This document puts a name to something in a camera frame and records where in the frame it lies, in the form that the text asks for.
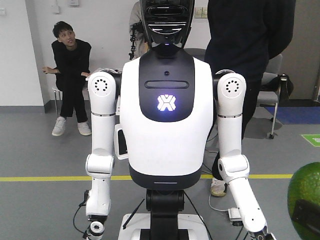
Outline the white robot arm screen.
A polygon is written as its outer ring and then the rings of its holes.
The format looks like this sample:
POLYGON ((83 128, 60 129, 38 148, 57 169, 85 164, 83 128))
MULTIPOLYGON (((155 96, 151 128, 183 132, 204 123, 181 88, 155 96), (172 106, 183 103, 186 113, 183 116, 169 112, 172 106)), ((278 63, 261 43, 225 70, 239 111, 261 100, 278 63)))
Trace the white robot arm screen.
POLYGON ((86 240, 100 240, 111 209, 110 181, 114 166, 114 132, 117 112, 116 73, 97 69, 88 77, 91 110, 91 153, 85 170, 91 177, 91 189, 85 202, 89 226, 86 240))
POLYGON ((218 170, 227 183, 245 229, 255 240, 274 240, 250 186, 250 164, 242 154, 242 112, 245 78, 232 70, 215 74, 215 104, 219 139, 218 170))

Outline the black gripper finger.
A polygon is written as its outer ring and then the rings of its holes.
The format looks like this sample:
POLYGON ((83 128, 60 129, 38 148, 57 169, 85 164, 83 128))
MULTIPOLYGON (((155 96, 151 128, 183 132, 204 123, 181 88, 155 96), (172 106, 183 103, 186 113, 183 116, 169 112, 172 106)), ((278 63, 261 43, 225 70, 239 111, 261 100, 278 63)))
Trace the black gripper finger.
POLYGON ((295 202, 291 220, 300 224, 313 234, 319 234, 320 206, 305 199, 298 199, 295 202))

